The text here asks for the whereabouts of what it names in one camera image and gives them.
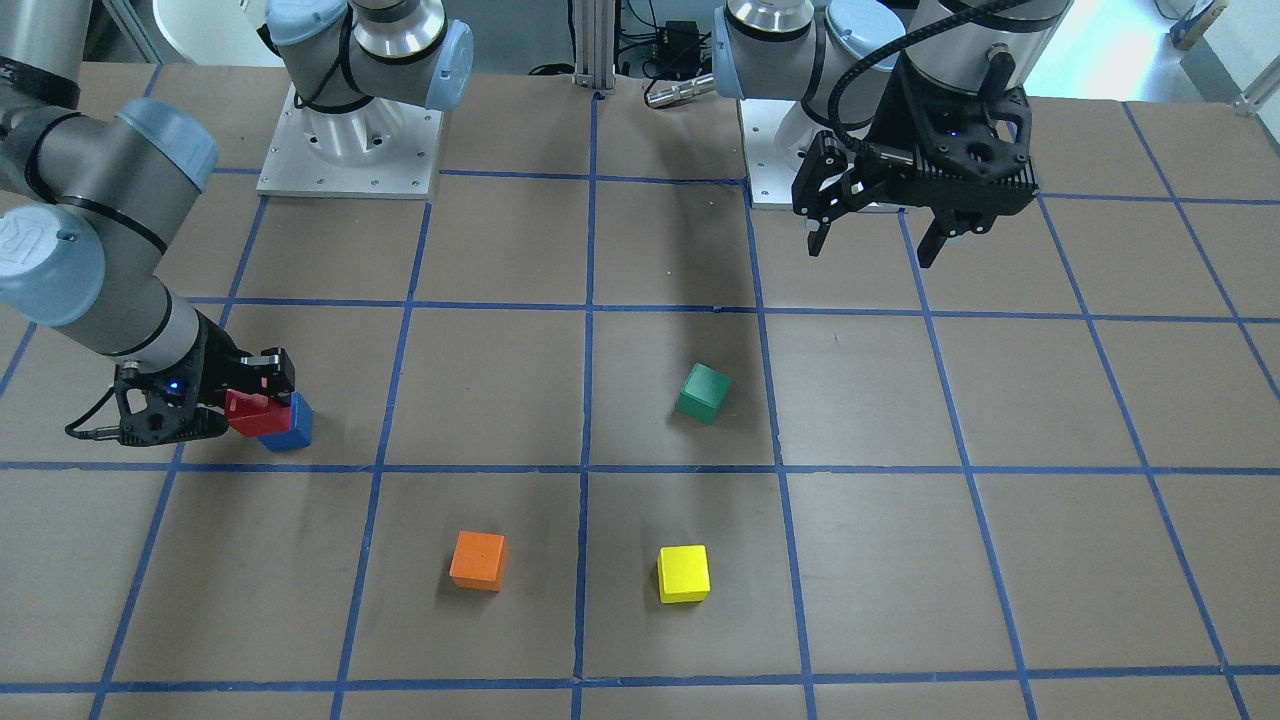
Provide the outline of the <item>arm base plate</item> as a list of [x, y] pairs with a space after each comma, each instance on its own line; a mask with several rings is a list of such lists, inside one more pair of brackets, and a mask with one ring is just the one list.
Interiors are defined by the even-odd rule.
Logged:
[[445, 114], [375, 99], [346, 114], [294, 104], [289, 87], [256, 183], [297, 199], [429, 200]]
[[744, 99], [739, 115], [753, 205], [791, 210], [792, 182], [820, 127], [790, 100]]

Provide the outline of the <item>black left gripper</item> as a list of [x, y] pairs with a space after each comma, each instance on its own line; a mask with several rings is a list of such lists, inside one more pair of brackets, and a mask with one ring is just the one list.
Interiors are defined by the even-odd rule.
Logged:
[[1011, 83], [1016, 68], [1014, 60], [982, 60], [969, 94], [901, 60], [864, 140], [849, 149], [819, 132], [792, 182], [808, 255], [820, 256], [836, 219], [890, 202], [934, 211], [916, 245], [919, 268], [929, 269], [948, 240], [1032, 202], [1032, 114], [1025, 91]]

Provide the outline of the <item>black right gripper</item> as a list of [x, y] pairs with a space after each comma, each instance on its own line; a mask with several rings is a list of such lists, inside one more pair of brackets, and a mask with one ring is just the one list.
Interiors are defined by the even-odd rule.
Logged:
[[228, 389], [292, 405], [296, 370], [285, 348], [252, 355], [206, 316], [197, 319], [195, 345], [175, 365], [150, 373], [116, 372], [119, 445], [150, 447], [224, 436]]

